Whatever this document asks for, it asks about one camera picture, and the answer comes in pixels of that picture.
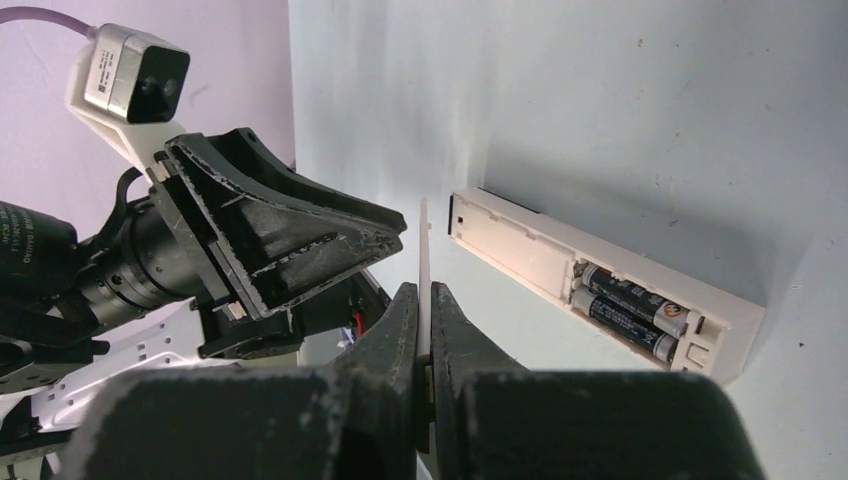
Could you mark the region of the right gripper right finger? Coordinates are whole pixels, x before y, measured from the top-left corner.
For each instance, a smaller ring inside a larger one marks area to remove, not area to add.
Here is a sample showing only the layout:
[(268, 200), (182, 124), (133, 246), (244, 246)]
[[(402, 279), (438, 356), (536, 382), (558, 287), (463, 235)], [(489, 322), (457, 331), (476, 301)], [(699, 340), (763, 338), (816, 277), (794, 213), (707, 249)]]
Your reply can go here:
[(431, 286), (444, 479), (761, 479), (729, 397), (693, 373), (532, 371)]

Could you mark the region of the white battery cover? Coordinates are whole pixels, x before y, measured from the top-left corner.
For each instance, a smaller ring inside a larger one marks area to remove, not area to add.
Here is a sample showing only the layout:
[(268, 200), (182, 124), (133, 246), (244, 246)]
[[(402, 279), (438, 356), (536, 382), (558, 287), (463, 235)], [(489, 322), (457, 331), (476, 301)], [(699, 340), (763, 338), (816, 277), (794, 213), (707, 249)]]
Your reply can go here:
[(431, 224), (428, 215), (428, 199), (420, 202), (419, 224), (419, 272), (418, 272), (418, 337), (416, 353), (418, 357), (430, 355), (431, 349), (431, 276), (429, 233)]

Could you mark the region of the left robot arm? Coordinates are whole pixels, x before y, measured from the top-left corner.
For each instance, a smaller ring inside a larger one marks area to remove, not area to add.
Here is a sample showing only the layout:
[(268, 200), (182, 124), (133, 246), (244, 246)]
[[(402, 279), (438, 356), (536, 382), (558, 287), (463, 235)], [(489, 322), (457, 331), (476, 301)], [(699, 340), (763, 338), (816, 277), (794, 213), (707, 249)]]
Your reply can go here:
[(248, 128), (181, 134), (117, 182), (103, 227), (1, 206), (1, 471), (61, 449), (110, 376), (297, 351), (366, 329), (386, 294), (367, 268), (402, 248), (401, 213), (316, 183)]

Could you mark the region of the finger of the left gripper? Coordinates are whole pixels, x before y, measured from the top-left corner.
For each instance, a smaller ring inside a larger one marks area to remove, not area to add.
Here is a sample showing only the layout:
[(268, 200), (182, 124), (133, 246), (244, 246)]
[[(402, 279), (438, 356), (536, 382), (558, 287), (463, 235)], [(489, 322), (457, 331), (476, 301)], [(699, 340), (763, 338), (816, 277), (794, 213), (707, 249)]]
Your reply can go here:
[(250, 128), (238, 128), (207, 140), (236, 170), (251, 181), (285, 196), (286, 203), (332, 210), (382, 225), (393, 232), (406, 230), (402, 213), (332, 189), (285, 165)]
[(179, 135), (165, 150), (185, 158), (234, 194), (211, 216), (236, 218), (245, 234), (225, 234), (235, 256), (245, 260), (237, 271), (250, 279), (248, 298), (268, 315), (289, 309), (403, 248), (404, 232), (332, 210), (287, 204), (236, 170), (200, 133)]

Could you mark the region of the white remote control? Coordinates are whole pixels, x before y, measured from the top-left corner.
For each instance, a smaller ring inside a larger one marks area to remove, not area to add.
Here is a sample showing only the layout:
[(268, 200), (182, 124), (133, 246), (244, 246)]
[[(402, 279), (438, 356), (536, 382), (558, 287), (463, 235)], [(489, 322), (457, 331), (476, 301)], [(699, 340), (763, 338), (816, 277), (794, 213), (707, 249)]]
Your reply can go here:
[(451, 194), (448, 234), (663, 370), (733, 382), (765, 314), (761, 306), (483, 189)]

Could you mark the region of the black battery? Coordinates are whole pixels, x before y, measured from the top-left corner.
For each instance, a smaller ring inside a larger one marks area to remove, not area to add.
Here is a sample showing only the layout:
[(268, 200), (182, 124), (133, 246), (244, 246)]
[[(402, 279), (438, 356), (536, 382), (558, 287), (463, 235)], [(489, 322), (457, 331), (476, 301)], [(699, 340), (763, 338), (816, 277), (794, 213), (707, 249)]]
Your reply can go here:
[(582, 283), (595, 293), (665, 333), (680, 339), (690, 310), (629, 280), (618, 279), (597, 265), (587, 267)]
[(649, 352), (656, 359), (666, 363), (672, 362), (678, 345), (676, 338), (638, 319), (605, 296), (586, 287), (579, 287), (572, 294), (571, 305), (579, 313)]

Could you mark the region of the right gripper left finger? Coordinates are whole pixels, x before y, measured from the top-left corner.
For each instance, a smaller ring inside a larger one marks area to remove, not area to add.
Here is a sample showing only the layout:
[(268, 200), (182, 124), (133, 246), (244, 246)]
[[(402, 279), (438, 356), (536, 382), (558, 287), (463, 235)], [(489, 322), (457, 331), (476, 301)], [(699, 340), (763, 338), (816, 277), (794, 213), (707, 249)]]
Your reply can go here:
[(412, 479), (418, 290), (327, 365), (169, 368), (110, 380), (66, 479)]

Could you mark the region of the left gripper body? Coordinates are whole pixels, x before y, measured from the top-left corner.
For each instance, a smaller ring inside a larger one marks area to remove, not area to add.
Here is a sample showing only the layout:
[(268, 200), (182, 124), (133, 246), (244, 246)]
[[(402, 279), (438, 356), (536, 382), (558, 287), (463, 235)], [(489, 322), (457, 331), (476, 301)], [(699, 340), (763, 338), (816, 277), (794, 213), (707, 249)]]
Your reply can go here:
[(150, 195), (179, 247), (191, 277), (192, 310), (200, 318), (202, 359), (261, 359), (299, 350), (303, 328), (287, 310), (264, 315), (248, 298), (250, 279), (238, 272), (246, 263), (235, 256), (225, 234), (247, 232), (236, 218), (214, 219), (214, 206), (234, 200), (234, 194), (185, 158), (166, 150), (153, 156), (147, 169), (153, 181)]

